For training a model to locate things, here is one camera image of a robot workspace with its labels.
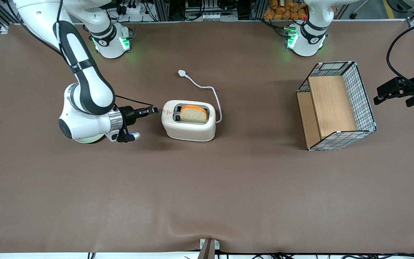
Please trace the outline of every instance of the green led light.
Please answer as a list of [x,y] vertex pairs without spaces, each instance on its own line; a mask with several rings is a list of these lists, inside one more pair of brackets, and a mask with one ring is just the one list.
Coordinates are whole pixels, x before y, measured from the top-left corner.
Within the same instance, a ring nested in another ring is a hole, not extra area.
[[93,44],[95,45],[95,49],[98,51],[98,46],[97,46],[97,42],[95,42],[95,39],[92,38]]
[[294,47],[297,39],[298,39],[298,33],[294,33],[293,36],[289,39],[288,47]]
[[119,37],[119,41],[124,49],[129,49],[129,40],[126,38]]

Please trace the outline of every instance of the cable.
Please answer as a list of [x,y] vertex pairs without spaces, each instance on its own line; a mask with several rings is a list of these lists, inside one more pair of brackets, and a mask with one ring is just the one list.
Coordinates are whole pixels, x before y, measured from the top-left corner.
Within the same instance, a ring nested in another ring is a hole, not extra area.
[[218,100],[218,96],[217,96],[217,92],[215,91],[215,88],[211,87],[211,86],[200,86],[198,85],[196,82],[194,82],[193,79],[191,79],[191,77],[189,77],[189,75],[186,74],[186,71],[184,70],[179,70],[179,76],[181,77],[186,77],[187,79],[189,79],[195,86],[202,88],[202,89],[211,89],[213,91],[213,94],[215,95],[215,99],[217,99],[217,105],[218,105],[218,111],[220,112],[220,119],[216,121],[216,123],[219,123],[222,119],[223,119],[223,115],[221,113],[221,106],[220,106],[220,101]]
[[362,257],[361,255],[359,255],[359,257],[357,256],[353,256],[351,254],[345,255],[343,256],[341,259],[347,259],[347,258],[353,258],[353,259],[365,259],[365,257]]
[[137,35],[137,28],[138,28],[138,23],[137,23],[137,25],[135,26],[135,30],[133,30],[133,33],[132,33],[132,39],[133,39],[133,38],[135,38],[135,36]]
[[63,6],[63,0],[60,0],[60,4],[59,4],[59,10],[57,11],[57,22],[56,22],[56,29],[57,29],[57,39],[59,41],[59,50],[60,53],[62,55],[62,58],[64,59],[65,63],[69,66],[68,61],[66,60],[65,55],[63,54],[63,46],[62,46],[62,41],[60,40],[60,13],[62,13],[62,6]]
[[187,18],[187,17],[186,17],[186,16],[184,16],[184,15],[183,15],[183,13],[181,12],[181,10],[182,10],[183,8],[186,10],[186,7],[181,6],[181,3],[182,3],[182,0],[179,0],[179,1],[178,1],[178,5],[179,5],[179,7],[178,7],[178,9],[179,9],[179,14],[180,14],[181,18],[183,18],[183,20],[185,20],[185,21],[194,21],[194,20],[196,20],[196,19],[200,18],[200,17],[204,14],[204,11],[205,11],[205,9],[206,9],[206,2],[205,2],[205,0],[202,0],[202,1],[200,1],[200,5],[199,5],[199,13],[197,14],[197,16],[196,16],[196,17],[194,17],[194,18]]
[[38,41],[41,41],[42,44],[46,45],[47,47],[49,47],[49,49],[55,51],[57,54],[59,54],[60,56],[63,56],[57,49],[55,49],[53,46],[49,45],[47,42],[43,41],[42,39],[40,39],[38,36],[36,36],[35,34],[33,34],[33,32],[31,32],[28,27],[17,17],[17,15],[15,15],[14,10],[12,9],[12,7],[9,4],[9,1],[6,2],[7,7],[9,7],[10,13],[12,13],[13,17],[18,21],[18,23],[26,30],[28,31],[28,33],[33,36],[34,38],[36,38]]
[[297,254],[285,254],[285,253],[263,253],[263,254],[247,254],[247,253],[227,253],[227,252],[223,252],[223,251],[215,251],[215,254],[222,254],[222,255],[226,255],[226,259],[229,259],[229,255],[251,255],[251,256],[255,256],[256,258],[259,258],[259,256],[263,257],[263,255],[269,255],[271,256],[271,258],[273,259],[294,259],[293,256],[297,255]]
[[247,16],[250,16],[250,13],[248,13],[248,14],[245,14],[245,15],[234,15],[233,13],[231,13],[231,12],[228,12],[230,15],[229,16],[234,16],[234,17],[237,17],[237,18],[241,18],[241,17],[247,17]]
[[406,256],[406,257],[414,257],[414,254],[407,254],[407,253],[395,253],[395,254],[390,254],[387,256],[383,256],[383,257],[378,257],[378,259],[387,259],[389,257],[392,256]]
[[392,70],[392,72],[394,72],[394,74],[396,74],[398,77],[401,77],[402,79],[404,79],[404,81],[406,81],[407,83],[409,83],[410,85],[414,86],[414,83],[411,82],[407,77],[404,77],[403,75],[401,75],[391,64],[391,61],[389,61],[389,56],[391,55],[391,50],[393,48],[393,46],[396,44],[396,42],[400,39],[401,36],[404,36],[407,32],[414,30],[414,26],[406,29],[404,32],[402,32],[401,34],[399,34],[399,36],[397,36],[394,41],[391,43],[391,45],[389,46],[389,49],[387,51],[386,54],[386,63],[387,66],[389,66],[389,68]]
[[105,9],[105,11],[106,11],[106,14],[108,15],[108,19],[115,20],[115,21],[118,20],[118,18],[114,15],[113,15],[113,17],[111,17],[110,12],[108,11],[108,9]]
[[148,15],[151,17],[151,19],[153,19],[153,21],[157,22],[157,19],[153,15],[153,12],[151,11],[150,5],[148,5],[148,2],[146,0],[142,1],[142,2],[143,2],[143,5],[145,6],[146,10],[148,10]]
[[301,25],[303,25],[302,23],[301,24],[299,24],[299,23],[297,23],[295,20],[293,20],[292,18],[290,18],[294,23],[296,23],[296,24],[298,24],[299,26],[301,26]]
[[399,10],[399,9],[397,9],[397,8],[393,7],[393,6],[391,5],[391,3],[389,2],[389,0],[386,0],[386,3],[387,3],[387,5],[389,5],[389,7],[391,7],[391,9],[392,9],[394,12],[397,12],[397,13],[408,13],[408,10]]
[[253,18],[252,20],[258,20],[258,21],[263,22],[264,24],[270,26],[277,35],[281,36],[282,38],[286,38],[285,35],[279,33],[279,31],[277,30],[277,29],[284,29],[284,27],[276,26],[276,25],[272,24],[272,22],[268,23],[266,20],[263,20],[261,18]]
[[153,104],[151,104],[151,103],[145,103],[145,102],[141,102],[141,101],[137,101],[137,100],[133,100],[133,99],[130,99],[130,98],[127,98],[127,97],[123,97],[123,96],[120,96],[120,95],[115,95],[117,98],[121,98],[121,99],[125,99],[125,100],[128,100],[128,101],[132,101],[132,102],[136,102],[136,103],[141,103],[141,104],[144,104],[144,105],[148,105],[148,108],[151,108],[151,107],[153,107],[154,105]]

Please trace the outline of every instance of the table surface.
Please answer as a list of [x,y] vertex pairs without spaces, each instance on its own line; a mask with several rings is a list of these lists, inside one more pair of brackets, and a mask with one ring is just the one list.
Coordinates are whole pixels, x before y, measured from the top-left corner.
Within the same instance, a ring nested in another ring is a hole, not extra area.
[[[217,89],[224,119],[207,143],[169,138],[153,115],[132,126],[142,134],[134,143],[87,145],[58,126],[74,76],[10,26],[0,36],[0,252],[183,251],[212,237],[237,253],[414,253],[414,107],[373,106],[376,133],[310,152],[295,95],[317,62],[355,60],[373,103],[394,77],[386,51],[406,28],[334,22],[303,58],[259,22],[142,24],[131,54],[93,53],[116,93],[159,108],[215,104],[178,77],[185,69]],[[391,62],[414,75],[414,31]]]

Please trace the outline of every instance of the bread slice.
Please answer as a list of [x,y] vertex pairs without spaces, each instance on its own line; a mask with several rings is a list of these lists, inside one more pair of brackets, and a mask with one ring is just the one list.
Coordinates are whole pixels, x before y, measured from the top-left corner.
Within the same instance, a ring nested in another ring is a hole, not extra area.
[[203,108],[196,105],[183,105],[180,110],[180,121],[206,123],[207,112]]

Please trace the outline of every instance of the wooden board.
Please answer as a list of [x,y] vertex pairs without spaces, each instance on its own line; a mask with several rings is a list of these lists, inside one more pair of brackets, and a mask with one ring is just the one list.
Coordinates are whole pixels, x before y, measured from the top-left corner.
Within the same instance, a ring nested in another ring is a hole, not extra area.
[[296,93],[296,97],[298,99],[301,122],[303,123],[304,139],[306,140],[306,146],[309,149],[321,140],[311,93],[299,92]]
[[342,76],[309,77],[320,138],[335,131],[356,131],[354,113]]

